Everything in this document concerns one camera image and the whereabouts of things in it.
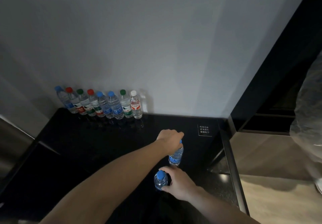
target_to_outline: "black table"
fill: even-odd
[[[0,219],[41,220],[78,183],[112,160],[152,143],[162,129],[168,128],[185,134],[180,168],[197,185],[248,214],[224,127],[222,119],[145,114],[141,120],[108,120],[58,109],[1,182],[0,203],[4,204]],[[196,214],[191,206],[155,190],[153,176],[164,165],[168,165],[167,157],[107,223],[193,222],[194,217],[189,215]]]

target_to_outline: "red bottle cap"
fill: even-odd
[[[89,90],[87,90],[87,93],[88,93],[88,95],[93,95],[94,94],[94,90],[93,89],[89,89]]]
[[[73,89],[72,89],[71,87],[67,87],[65,90],[66,90],[66,92],[68,92],[68,93],[72,93],[72,92],[73,92]]]

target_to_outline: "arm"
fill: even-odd
[[[105,223],[115,208],[165,156],[183,132],[162,130],[156,141],[110,162],[72,189],[40,224]]]
[[[237,208],[221,201],[203,188],[198,187],[190,177],[177,167],[162,167],[171,176],[170,186],[163,186],[162,190],[171,193],[179,200],[188,201],[201,212],[211,223],[215,224],[259,224]]]

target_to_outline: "person's right arm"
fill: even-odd
[[[181,169],[173,167],[162,167],[171,176],[170,186],[163,186],[162,190],[172,194],[179,200],[188,201],[199,210],[213,224],[259,224],[253,218],[244,214],[236,207],[221,201],[207,193],[202,187],[196,186],[191,178]]]

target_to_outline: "blue bottle cap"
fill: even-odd
[[[55,91],[59,92],[59,91],[63,91],[63,89],[61,86],[55,86]]]
[[[166,176],[166,174],[164,173],[163,170],[159,170],[156,174],[156,177],[159,179],[159,180],[163,180],[164,177]]]
[[[114,96],[114,92],[113,91],[109,91],[109,93],[107,95],[110,96],[110,97],[113,97]]]
[[[100,91],[98,91],[98,92],[96,93],[96,95],[97,95],[98,97],[101,97],[101,96],[103,96],[103,93],[102,93],[102,92],[100,92]]]

